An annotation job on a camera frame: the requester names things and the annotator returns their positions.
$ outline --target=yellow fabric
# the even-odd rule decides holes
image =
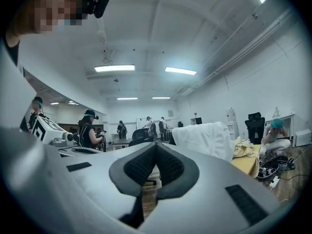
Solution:
[[[246,157],[255,159],[253,161],[251,159],[245,159],[245,163],[246,163],[245,169],[250,170],[251,168],[251,171],[248,171],[248,173],[252,177],[257,177],[259,173],[259,150],[258,148],[255,149],[254,145],[251,144],[250,141],[243,140],[240,136],[236,140],[234,140],[234,144],[235,144],[235,151],[233,155],[234,158],[240,158],[240,157],[246,156]],[[238,162],[234,159],[232,161],[232,164],[235,165],[236,163]]]

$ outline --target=person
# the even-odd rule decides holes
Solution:
[[[103,136],[96,138],[96,134],[94,132],[92,123],[96,116],[96,113],[88,109],[82,120],[78,123],[78,134],[79,134],[79,146],[94,148],[94,146],[98,145],[103,141]]]
[[[122,120],[119,121],[117,133],[119,134],[119,139],[127,138],[127,128],[125,124],[123,124]]]
[[[161,141],[164,141],[164,135],[165,135],[165,141],[166,141],[167,140],[166,132],[167,132],[168,126],[164,117],[161,117],[158,126],[159,126]]]
[[[282,134],[284,137],[287,133],[284,129],[284,120],[274,119],[270,124],[264,128],[261,148],[259,152],[260,165],[263,164],[266,157],[266,152],[273,152],[272,155],[282,155],[285,149],[289,148],[291,142],[289,139],[277,139],[278,135]]]
[[[52,31],[58,25],[59,20],[65,23],[78,23],[85,19],[89,13],[88,4],[93,0],[26,0],[19,7],[8,27],[3,39],[6,49],[16,65],[24,75],[24,69],[19,62],[19,44],[23,36]],[[28,132],[26,119],[20,125],[23,131]]]
[[[149,116],[147,116],[146,120],[147,120],[147,124],[142,128],[148,128],[148,136],[149,137],[157,138],[155,123],[152,121],[151,117],[149,117]]]
[[[40,111],[42,109],[42,98],[35,97],[32,102],[32,106],[33,106],[34,112],[31,114],[30,119],[28,121],[28,125],[27,125],[27,128],[30,133],[34,127],[37,116],[44,117],[44,114]]]

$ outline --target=white pants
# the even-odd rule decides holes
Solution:
[[[275,142],[267,143],[267,144],[261,144],[259,156],[263,157],[266,152],[268,151],[276,151],[277,155],[282,155],[283,151],[286,148],[289,148],[291,145],[291,142],[289,139],[277,139]]]

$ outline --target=teal hair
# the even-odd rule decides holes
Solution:
[[[280,129],[284,126],[284,120],[283,119],[274,119],[271,122],[271,127],[275,129]]]

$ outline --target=power strip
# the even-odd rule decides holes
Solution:
[[[275,186],[277,185],[277,183],[279,182],[279,180],[280,180],[280,179],[278,178],[278,176],[275,176],[275,178],[273,179],[273,182],[271,182],[269,186],[270,186],[271,188],[275,188]]]

